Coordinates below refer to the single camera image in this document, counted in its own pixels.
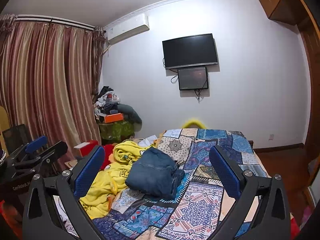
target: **yellow chair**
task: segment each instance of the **yellow chair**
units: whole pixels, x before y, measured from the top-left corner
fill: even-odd
[[[7,151],[7,147],[5,146],[2,131],[5,131],[9,128],[10,128],[10,124],[9,124],[8,114],[5,111],[5,109],[2,106],[0,106],[0,131],[1,131],[0,143],[1,143],[2,149],[4,149],[7,153],[8,151]]]

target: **white wall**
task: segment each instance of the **white wall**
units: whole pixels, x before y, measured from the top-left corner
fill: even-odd
[[[320,172],[318,171],[313,183],[311,184],[311,191],[313,194],[313,197],[316,201],[316,204],[320,200]]]
[[[111,46],[102,68],[103,84],[142,118],[137,137],[197,118],[242,131],[255,148],[303,141],[309,88],[296,28],[270,21],[258,0],[184,0],[146,14],[150,30]],[[198,104],[170,83],[162,41],[203,33],[213,33],[219,66],[208,68],[210,90]]]
[[[309,121],[310,121],[310,111],[311,111],[311,80],[310,80],[310,70],[309,70],[308,57],[307,57],[307,53],[304,48],[303,40],[302,40],[300,33],[298,33],[298,40],[299,40],[299,44],[300,44],[302,55],[303,55],[303,62],[304,62],[304,66],[305,66],[306,81],[307,81],[307,112],[306,112],[305,130],[304,130],[304,135],[303,135],[303,139],[302,139],[302,142],[305,143],[306,139],[307,139],[307,134],[308,134],[308,127],[309,127]]]

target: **blue patchwork quilt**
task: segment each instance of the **blue patchwork quilt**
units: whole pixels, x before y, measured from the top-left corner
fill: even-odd
[[[168,130],[158,149],[184,169],[174,200],[166,201],[126,189],[109,214],[93,220],[106,240],[206,240],[234,203],[209,161],[209,150],[220,145],[243,170],[268,176],[241,132],[209,129]],[[246,232],[259,203],[256,197],[237,236]]]

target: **baseboard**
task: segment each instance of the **baseboard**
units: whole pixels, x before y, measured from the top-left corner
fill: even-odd
[[[257,148],[253,150],[255,151],[255,153],[266,153],[266,152],[277,152],[277,151],[290,150],[290,149],[303,148],[303,147],[304,147],[303,143],[298,143],[298,144],[278,146],[278,147]]]

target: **wall-mounted air conditioner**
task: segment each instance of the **wall-mounted air conditioner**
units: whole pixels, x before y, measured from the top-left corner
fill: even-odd
[[[119,23],[112,28],[108,28],[108,41],[112,45],[148,30],[148,17],[143,13],[122,23]]]

